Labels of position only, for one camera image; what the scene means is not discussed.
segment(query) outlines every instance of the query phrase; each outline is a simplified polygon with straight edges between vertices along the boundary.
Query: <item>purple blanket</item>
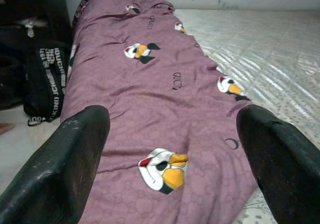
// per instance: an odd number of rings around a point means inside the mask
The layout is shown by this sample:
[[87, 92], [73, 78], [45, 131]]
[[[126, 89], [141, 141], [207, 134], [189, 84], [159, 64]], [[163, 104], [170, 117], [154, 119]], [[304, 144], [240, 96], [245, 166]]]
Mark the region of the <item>purple blanket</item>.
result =
[[61, 121], [94, 104], [111, 116], [81, 224], [229, 224], [256, 187], [236, 130], [250, 102], [173, 11], [82, 0], [76, 12]]

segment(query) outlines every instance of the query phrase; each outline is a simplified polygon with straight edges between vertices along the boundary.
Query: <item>white floor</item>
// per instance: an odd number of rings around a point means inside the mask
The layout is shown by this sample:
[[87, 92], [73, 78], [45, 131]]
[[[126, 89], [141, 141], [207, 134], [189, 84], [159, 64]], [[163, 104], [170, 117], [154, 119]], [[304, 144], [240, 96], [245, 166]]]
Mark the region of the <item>white floor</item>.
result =
[[28, 158], [55, 131], [60, 121], [28, 127], [23, 107], [0, 111], [0, 123], [15, 127], [0, 135], [0, 193], [2, 193]]

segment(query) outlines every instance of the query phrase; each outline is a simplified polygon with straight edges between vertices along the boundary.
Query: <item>cartoon duck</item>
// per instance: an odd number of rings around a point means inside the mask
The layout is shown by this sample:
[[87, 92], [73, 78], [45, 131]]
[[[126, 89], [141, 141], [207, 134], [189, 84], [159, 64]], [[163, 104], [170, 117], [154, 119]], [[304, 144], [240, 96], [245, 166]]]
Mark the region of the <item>cartoon duck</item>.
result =
[[149, 43], [147, 46], [140, 43], [135, 43], [132, 46], [127, 47], [124, 50], [125, 56], [128, 58], [139, 59], [141, 63], [148, 63], [150, 60], [153, 60], [155, 57], [149, 56], [151, 50], [159, 50], [160, 48], [155, 43]]
[[234, 94], [236, 101], [250, 100], [246, 96], [244, 96], [243, 91], [228, 76], [220, 76], [217, 86], [219, 91], [222, 93]]
[[182, 24], [181, 22], [175, 23], [174, 28], [175, 28], [176, 30], [181, 31], [182, 33], [185, 33], [185, 32], [186, 32], [186, 30], [185, 30], [185, 28], [184, 28], [184, 26], [183, 26], [183, 24]]
[[138, 168], [148, 187], [169, 194], [185, 182], [187, 164], [187, 154], [156, 148], [138, 162]]
[[133, 10], [134, 12], [136, 12], [137, 14], [140, 14], [139, 7], [138, 7], [138, 5], [135, 4], [135, 3], [133, 3], [133, 4], [131, 4], [131, 5], [125, 6], [125, 9], [126, 9], [127, 11], [129, 11], [130, 9], [132, 9], [132, 10]]

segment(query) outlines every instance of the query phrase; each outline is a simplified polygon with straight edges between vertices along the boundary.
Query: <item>bed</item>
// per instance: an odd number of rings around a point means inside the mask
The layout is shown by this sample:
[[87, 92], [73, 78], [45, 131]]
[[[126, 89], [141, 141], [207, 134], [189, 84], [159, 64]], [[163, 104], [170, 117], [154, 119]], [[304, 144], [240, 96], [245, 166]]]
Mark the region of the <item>bed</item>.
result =
[[[320, 148], [319, 12], [176, 10], [175, 15], [253, 103], [293, 123]], [[256, 190], [233, 223], [276, 222]]]

